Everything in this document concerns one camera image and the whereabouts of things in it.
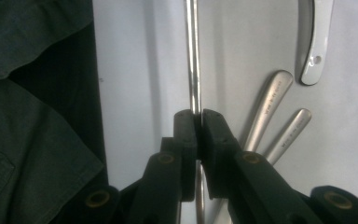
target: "dark cloth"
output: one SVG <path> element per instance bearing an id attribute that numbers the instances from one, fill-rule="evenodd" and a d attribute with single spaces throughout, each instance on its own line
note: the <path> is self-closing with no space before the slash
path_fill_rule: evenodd
<path id="1" fill-rule="evenodd" d="M 91 1 L 0 1 L 0 223 L 107 183 Z"/>

